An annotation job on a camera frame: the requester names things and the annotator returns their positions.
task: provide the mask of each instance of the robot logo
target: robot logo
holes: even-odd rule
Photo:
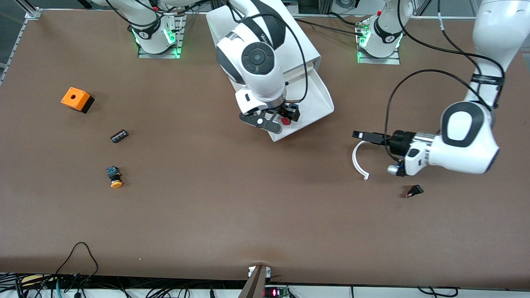
[[[138,35],[143,38],[143,39],[148,39],[149,38],[149,34],[147,34],[146,32],[143,32],[141,31],[140,33],[138,33]]]

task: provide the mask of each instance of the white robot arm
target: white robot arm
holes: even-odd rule
[[[275,50],[285,41],[281,16],[265,0],[231,0],[244,18],[219,41],[216,58],[230,80],[244,85],[236,92],[240,119],[269,132],[280,133],[283,121],[298,121],[298,105],[286,103],[286,82]],[[258,14],[272,14],[253,17]]]
[[[92,0],[102,6],[112,6],[130,23],[136,40],[144,51],[159,54],[167,50],[175,40],[168,36],[170,18],[150,10],[149,0]],[[186,6],[197,0],[164,0],[172,6]]]
[[[403,36],[398,21],[398,4],[400,19],[405,25],[413,12],[412,0],[385,0],[386,4],[381,13],[371,16],[364,23],[368,28],[362,30],[363,37],[359,39],[359,46],[377,58],[390,56],[398,47]]]
[[[397,130],[392,136],[354,132],[353,137],[389,146],[401,156],[387,171],[397,176],[415,175],[428,165],[470,174],[483,174],[493,165],[499,153],[491,128],[493,109],[504,71],[530,33],[530,1],[483,0],[477,13],[473,42],[480,68],[472,77],[471,87],[483,99],[469,91],[464,101],[453,103],[442,114],[440,133],[414,133]]]

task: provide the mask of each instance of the black connector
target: black connector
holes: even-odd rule
[[[367,141],[376,145],[383,145],[385,142],[385,135],[380,133],[367,133],[354,130],[354,133],[351,135],[351,137],[359,138],[363,141]]]
[[[414,185],[409,192],[405,195],[405,198],[410,198],[415,195],[423,194],[423,188],[419,184]]]

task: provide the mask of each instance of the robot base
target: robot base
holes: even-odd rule
[[[331,114],[334,111],[334,105],[328,89],[316,72],[320,64],[320,54],[309,41],[309,38],[307,38],[300,26],[290,16],[285,6],[274,7],[274,9],[284,18],[297,35],[306,57],[308,76],[307,96],[303,102],[298,103],[300,110],[300,118],[298,121],[293,121],[290,125],[284,125],[281,122],[278,122],[278,125],[281,126],[280,132],[277,134],[268,132],[272,141],[276,142],[326,115]],[[236,26],[227,6],[222,6],[216,10],[208,12],[206,14],[206,19],[210,27],[214,45],[216,45],[221,38],[226,36]],[[289,85],[287,85],[287,99],[289,100],[302,98],[305,91],[304,66],[301,58],[293,59],[293,49],[296,49],[297,55],[299,55],[298,45],[291,34],[287,32],[285,43],[276,50],[276,55],[284,69],[284,80],[289,82]],[[236,91],[243,87],[243,85],[234,83],[231,80],[230,82]]]
[[[188,18],[188,14],[185,14],[183,16],[173,16],[168,15],[163,18],[164,23],[167,22],[167,27],[169,29],[177,30],[176,33],[172,33],[169,31],[166,31],[164,34],[169,47],[158,54],[151,54],[146,52],[141,46],[138,46],[138,58],[152,58],[152,59],[179,59],[180,58],[180,52],[182,50],[182,43],[184,40],[184,31],[185,31],[185,25],[186,20]],[[136,38],[136,44],[139,45],[138,37],[133,34],[133,36]]]
[[[357,63],[368,63],[368,64],[389,64],[389,65],[399,65],[399,41],[397,42],[397,47],[392,46],[393,51],[388,57],[378,58],[370,55],[361,44],[366,43],[366,37],[368,35],[368,30],[365,28],[355,28],[355,32],[360,32],[363,36],[355,36],[357,42]]]

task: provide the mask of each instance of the white curved plastic part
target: white curved plastic part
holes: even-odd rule
[[[361,166],[359,165],[359,163],[357,162],[357,149],[359,149],[359,147],[361,145],[363,145],[364,143],[368,143],[367,141],[360,141],[359,144],[357,144],[357,146],[355,146],[354,148],[354,152],[351,154],[351,160],[354,162],[354,167],[355,169],[357,170],[357,172],[359,172],[361,175],[364,176],[364,180],[368,180],[368,176],[370,176],[370,173],[368,173],[367,171],[363,170],[361,168]]]

